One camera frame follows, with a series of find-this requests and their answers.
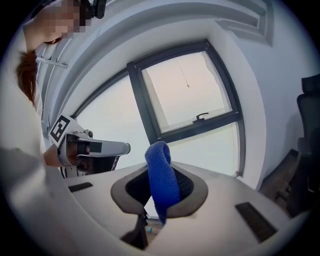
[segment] black window frame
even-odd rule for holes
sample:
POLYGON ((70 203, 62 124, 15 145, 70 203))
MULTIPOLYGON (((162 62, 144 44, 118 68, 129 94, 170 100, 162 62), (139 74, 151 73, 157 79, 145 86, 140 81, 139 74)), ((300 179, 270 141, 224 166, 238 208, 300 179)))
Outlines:
POLYGON ((231 79, 231 76, 224 62, 207 39, 170 47, 152 53, 137 61, 132 61, 128 63, 125 69, 115 74, 113 77, 104 82, 99 88, 97 88, 80 105, 80 107, 74 112, 74 114, 71 117, 74 119, 77 118, 77 116, 102 92, 107 90, 109 87, 111 87, 127 75, 129 75, 130 78, 135 102, 137 104, 142 124, 150 145, 158 141, 171 143, 183 140, 237 122, 239 133, 239 169, 238 171, 236 171, 235 176, 243 175, 246 156, 246 138, 240 101, 235 85, 231 79), (209 119, 206 119, 205 121, 196 122, 187 126, 183 126, 174 130, 161 133, 156 113, 153 109, 153 105, 146 87, 146 83, 142 75, 142 70, 176 57, 200 52, 206 52, 210 60, 212 61, 213 65, 215 66, 223 83, 223 86, 226 90, 228 99, 232 107, 232 111, 215 117, 211 117, 209 119))

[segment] brown hair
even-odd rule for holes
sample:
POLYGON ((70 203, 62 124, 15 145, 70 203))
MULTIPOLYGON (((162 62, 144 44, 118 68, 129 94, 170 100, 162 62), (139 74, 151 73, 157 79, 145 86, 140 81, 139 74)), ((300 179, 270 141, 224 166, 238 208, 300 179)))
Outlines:
MULTIPOLYGON (((61 40, 61 37, 52 42, 46 42, 48 45, 55 44, 61 40)), ((18 77, 18 85, 23 93, 28 97, 35 107, 36 96, 36 76, 38 71, 38 64, 36 62, 36 51, 28 53, 22 52, 20 55, 20 63, 16 68, 16 75, 18 77)))

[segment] woman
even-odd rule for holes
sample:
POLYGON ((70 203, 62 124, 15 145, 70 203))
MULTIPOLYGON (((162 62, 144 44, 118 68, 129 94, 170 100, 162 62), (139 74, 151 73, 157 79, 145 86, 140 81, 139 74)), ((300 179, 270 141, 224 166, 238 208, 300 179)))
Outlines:
MULTIPOLYGON (((80 6, 76 0, 56 0, 44 7, 17 32, 0 71, 0 147, 21 149, 40 157, 49 166, 60 167, 57 148, 44 152, 41 126, 42 101, 36 86, 35 50, 45 42, 55 43, 80 26, 80 6)), ((75 161, 77 148, 68 149, 75 161)))

